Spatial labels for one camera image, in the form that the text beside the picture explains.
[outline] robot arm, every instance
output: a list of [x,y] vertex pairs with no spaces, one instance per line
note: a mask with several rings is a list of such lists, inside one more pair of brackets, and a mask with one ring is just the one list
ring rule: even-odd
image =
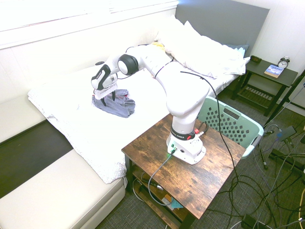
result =
[[167,109],[173,115],[166,141],[168,153],[174,152],[174,156],[193,165],[205,154],[194,124],[210,87],[199,77],[181,73],[185,69],[170,62],[171,59],[154,45],[131,47],[122,56],[110,57],[91,83],[96,99],[102,99],[117,88],[115,75],[118,71],[132,75],[146,68],[165,90]]

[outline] window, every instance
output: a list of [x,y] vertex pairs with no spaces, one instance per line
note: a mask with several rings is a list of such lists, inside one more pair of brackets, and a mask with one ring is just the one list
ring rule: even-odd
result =
[[174,9],[177,0],[0,0],[0,49]]

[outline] white bedsheet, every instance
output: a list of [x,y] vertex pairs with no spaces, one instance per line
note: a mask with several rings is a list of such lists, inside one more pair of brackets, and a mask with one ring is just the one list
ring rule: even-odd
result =
[[[129,118],[121,118],[96,108],[91,99],[91,77],[99,68],[94,66],[60,81],[41,85],[32,89],[28,96],[104,183],[109,184],[126,175],[121,149],[169,112],[163,88],[148,71],[143,70],[118,81],[119,89],[127,89],[130,98],[135,101],[134,114]],[[226,75],[217,79],[206,78],[219,93],[236,77]]]

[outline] black nightstand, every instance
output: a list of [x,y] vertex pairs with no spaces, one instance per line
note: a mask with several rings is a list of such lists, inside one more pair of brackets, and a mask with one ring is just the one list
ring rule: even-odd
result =
[[[285,88],[290,87],[297,76],[297,72],[284,69],[278,78],[266,75],[264,72],[273,63],[262,60],[260,63],[250,61],[246,65],[246,74],[242,75],[232,96],[235,100],[238,96],[265,109],[264,116],[268,116],[277,100],[280,98]],[[249,79],[252,74],[263,77],[274,83],[280,84],[281,88],[276,95],[270,94],[262,89],[250,85]]]

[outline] crumpled cloth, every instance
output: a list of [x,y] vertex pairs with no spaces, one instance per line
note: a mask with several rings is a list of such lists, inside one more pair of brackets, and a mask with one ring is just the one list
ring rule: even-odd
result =
[[101,100],[92,96],[92,103],[99,109],[117,115],[119,117],[128,118],[134,113],[135,101],[128,97],[126,89],[115,90],[115,100],[112,100],[112,94],[107,95],[105,98],[106,106]]

